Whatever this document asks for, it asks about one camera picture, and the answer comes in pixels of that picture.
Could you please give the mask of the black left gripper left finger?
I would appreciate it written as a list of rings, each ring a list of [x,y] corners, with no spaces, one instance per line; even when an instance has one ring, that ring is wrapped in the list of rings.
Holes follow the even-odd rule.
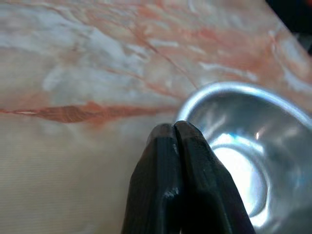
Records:
[[[150,133],[130,179],[123,234],[178,234],[182,222],[183,180],[173,125]]]

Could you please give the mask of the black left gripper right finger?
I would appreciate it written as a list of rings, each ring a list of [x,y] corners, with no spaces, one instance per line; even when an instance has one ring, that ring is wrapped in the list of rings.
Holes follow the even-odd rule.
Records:
[[[184,234],[255,232],[232,176],[203,134],[191,123],[175,123],[185,186]]]

